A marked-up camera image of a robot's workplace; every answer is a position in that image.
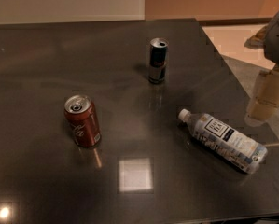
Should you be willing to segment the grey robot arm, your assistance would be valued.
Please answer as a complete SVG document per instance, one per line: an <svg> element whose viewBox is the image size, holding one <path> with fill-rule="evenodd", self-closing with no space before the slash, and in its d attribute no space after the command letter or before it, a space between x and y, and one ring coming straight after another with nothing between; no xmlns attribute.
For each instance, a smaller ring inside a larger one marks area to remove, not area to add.
<svg viewBox="0 0 279 224"><path fill-rule="evenodd" d="M279 11L268 23L263 51L275 66L269 71L261 70L256 78L244 118L254 127L262 125L279 109Z"/></svg>

